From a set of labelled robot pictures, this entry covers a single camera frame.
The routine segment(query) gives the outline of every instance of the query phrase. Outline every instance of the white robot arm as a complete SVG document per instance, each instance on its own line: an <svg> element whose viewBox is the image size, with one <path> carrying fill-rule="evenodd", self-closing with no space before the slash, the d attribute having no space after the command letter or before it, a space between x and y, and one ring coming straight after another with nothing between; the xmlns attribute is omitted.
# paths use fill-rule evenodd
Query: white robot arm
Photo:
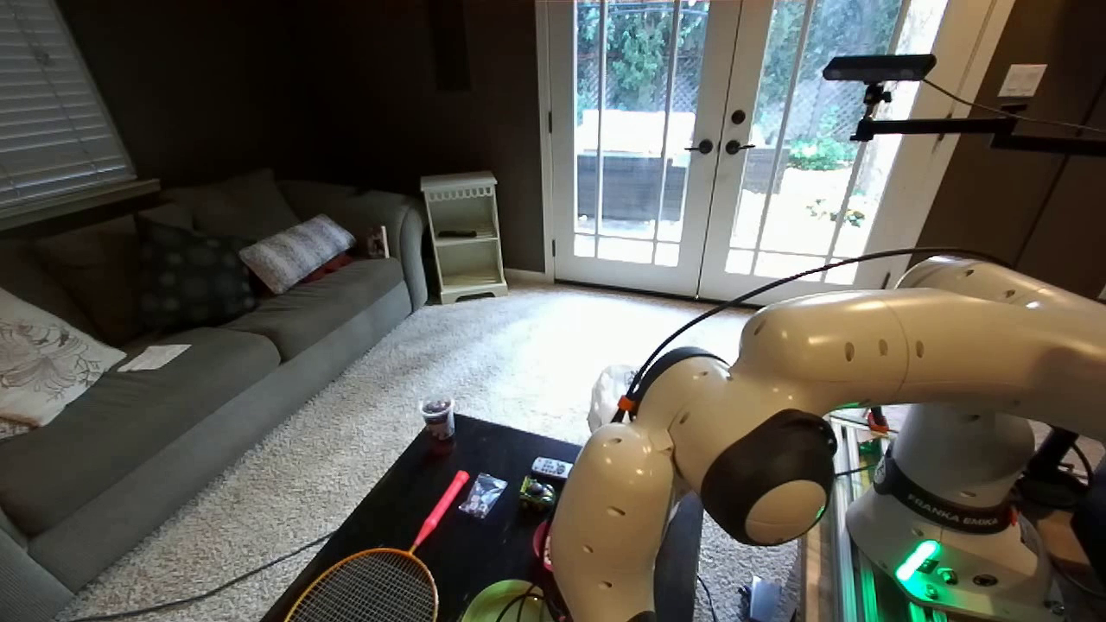
<svg viewBox="0 0 1106 622"><path fill-rule="evenodd" d="M553 515L556 587L576 622L651 616L653 558L684 490L740 542L798 539L832 487L823 416L908 404L886 456L888 490L850 515L858 549L888 567L919 537L939 539L947 587L905 590L1021 618L1030 590L1048 590L1041 549L1007 503L1032 448L1025 418L1106 440L1104 380L1104 308L993 264L927 259L892 290L763 308L733 367L673 349L634 389L637 416L589 440ZM958 572L993 585L979 593Z"/></svg>

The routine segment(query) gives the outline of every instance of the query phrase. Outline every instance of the electrical outlet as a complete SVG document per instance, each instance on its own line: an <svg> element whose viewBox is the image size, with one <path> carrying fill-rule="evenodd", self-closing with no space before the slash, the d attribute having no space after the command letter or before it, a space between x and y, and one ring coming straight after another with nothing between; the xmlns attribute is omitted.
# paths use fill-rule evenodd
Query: electrical outlet
<svg viewBox="0 0 1106 622"><path fill-rule="evenodd" d="M998 86L998 97L1030 100L1044 79L1044 63L1013 63Z"/></svg>

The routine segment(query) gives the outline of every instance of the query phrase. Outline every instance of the green light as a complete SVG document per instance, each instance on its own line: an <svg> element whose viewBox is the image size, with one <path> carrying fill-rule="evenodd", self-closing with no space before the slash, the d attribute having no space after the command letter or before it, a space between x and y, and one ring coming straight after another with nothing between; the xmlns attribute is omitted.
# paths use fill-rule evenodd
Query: green light
<svg viewBox="0 0 1106 622"><path fill-rule="evenodd" d="M908 585L914 572L916 572L919 567L927 567L938 552L939 552L939 542L938 542L938 539L922 539L922 542L905 555L905 564L895 569L895 577L899 577L903 585Z"/></svg>

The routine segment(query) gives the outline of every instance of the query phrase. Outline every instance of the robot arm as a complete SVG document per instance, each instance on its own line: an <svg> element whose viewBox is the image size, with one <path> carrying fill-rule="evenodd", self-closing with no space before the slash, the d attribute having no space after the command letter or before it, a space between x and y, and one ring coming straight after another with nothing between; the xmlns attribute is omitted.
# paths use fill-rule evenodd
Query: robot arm
<svg viewBox="0 0 1106 622"><path fill-rule="evenodd" d="M823 416L843 404L1021 416L1106 440L1104 376L1104 308L993 264L930 259L895 290L763 308L733 367L673 353L645 372L637 416L589 440L553 515L556 587L581 622L651 613L682 490L740 542L798 539L828 503Z"/></svg>

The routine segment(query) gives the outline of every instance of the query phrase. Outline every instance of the white pillow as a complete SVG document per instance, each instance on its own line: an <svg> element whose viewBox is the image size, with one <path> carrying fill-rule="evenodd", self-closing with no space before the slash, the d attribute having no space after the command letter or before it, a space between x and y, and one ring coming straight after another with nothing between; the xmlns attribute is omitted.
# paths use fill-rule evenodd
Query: white pillow
<svg viewBox="0 0 1106 622"><path fill-rule="evenodd" d="M0 418L49 426L70 399L121 361L62 319L0 290Z"/></svg>
<svg viewBox="0 0 1106 622"><path fill-rule="evenodd" d="M354 235L327 215L318 215L281 235L244 244L238 256L274 292L283 292L327 259L343 256L348 244Z"/></svg>

